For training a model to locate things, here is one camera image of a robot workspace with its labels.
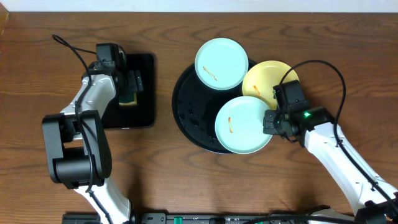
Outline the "green and yellow sponge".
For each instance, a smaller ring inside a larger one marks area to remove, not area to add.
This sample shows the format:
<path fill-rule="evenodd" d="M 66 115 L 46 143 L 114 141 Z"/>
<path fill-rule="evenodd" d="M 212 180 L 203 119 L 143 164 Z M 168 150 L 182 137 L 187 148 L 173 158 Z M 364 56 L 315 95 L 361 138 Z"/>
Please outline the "green and yellow sponge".
<path fill-rule="evenodd" d="M 126 93 L 125 95 L 119 95 L 120 106 L 134 106 L 137 105 L 136 92 Z"/>

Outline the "yellow plate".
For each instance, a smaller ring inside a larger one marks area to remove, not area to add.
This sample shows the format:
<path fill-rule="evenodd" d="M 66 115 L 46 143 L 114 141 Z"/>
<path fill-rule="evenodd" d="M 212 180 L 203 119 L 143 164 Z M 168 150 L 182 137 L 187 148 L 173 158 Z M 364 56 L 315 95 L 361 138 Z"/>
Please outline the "yellow plate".
<path fill-rule="evenodd" d="M 268 60 L 249 69 L 244 77 L 242 93 L 244 96 L 253 96 L 264 101 L 270 109 L 277 108 L 274 99 L 273 87 L 278 85 L 282 77 L 289 71 L 291 66 L 284 62 Z"/>

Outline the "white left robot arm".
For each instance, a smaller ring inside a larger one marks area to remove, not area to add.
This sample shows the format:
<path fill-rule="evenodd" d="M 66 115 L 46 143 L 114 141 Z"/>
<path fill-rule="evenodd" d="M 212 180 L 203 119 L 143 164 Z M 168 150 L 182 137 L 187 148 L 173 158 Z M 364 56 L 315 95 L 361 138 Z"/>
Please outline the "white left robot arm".
<path fill-rule="evenodd" d="M 128 55 L 121 68 L 114 60 L 93 62 L 91 77 L 58 114 L 42 120 L 50 178 L 83 196 L 94 215 L 64 215 L 69 223 L 136 223 L 132 202 L 111 176 L 107 129 L 131 129 L 154 122 L 154 59 Z"/>

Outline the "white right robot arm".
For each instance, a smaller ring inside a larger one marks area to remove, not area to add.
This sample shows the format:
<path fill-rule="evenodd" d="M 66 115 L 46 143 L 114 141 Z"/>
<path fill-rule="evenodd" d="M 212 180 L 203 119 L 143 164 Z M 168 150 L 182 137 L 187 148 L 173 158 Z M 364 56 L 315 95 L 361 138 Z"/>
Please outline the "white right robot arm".
<path fill-rule="evenodd" d="M 397 221 L 397 188 L 383 180 L 349 143 L 325 108 L 288 114 L 266 110 L 263 132 L 306 148 L 325 167 L 346 196 L 356 221 Z"/>

